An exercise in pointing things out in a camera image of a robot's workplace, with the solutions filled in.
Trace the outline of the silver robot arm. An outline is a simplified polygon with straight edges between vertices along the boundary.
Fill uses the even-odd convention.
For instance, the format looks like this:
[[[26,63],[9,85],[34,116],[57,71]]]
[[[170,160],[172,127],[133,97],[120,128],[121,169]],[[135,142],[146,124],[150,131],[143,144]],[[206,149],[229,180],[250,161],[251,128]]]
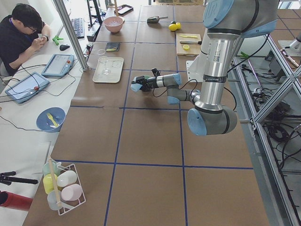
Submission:
[[[200,90],[179,89],[182,80],[177,73],[156,77],[139,76],[131,83],[133,91],[149,91],[165,87],[170,104],[190,101],[187,122],[198,136],[226,134],[237,124],[233,110],[221,104],[224,84],[235,50],[245,38],[271,33],[277,24],[276,0],[211,0],[203,14],[206,33],[202,47],[205,55],[195,62],[202,73]]]

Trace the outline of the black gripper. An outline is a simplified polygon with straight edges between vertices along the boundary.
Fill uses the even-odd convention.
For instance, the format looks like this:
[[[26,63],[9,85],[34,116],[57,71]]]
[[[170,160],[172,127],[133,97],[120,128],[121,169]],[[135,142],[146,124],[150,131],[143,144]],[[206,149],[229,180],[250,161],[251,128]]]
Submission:
[[[149,79],[145,79],[144,76],[134,77],[134,80],[131,81],[131,84],[140,84],[143,87],[140,89],[143,92],[150,91],[155,88],[155,77],[151,77]]]

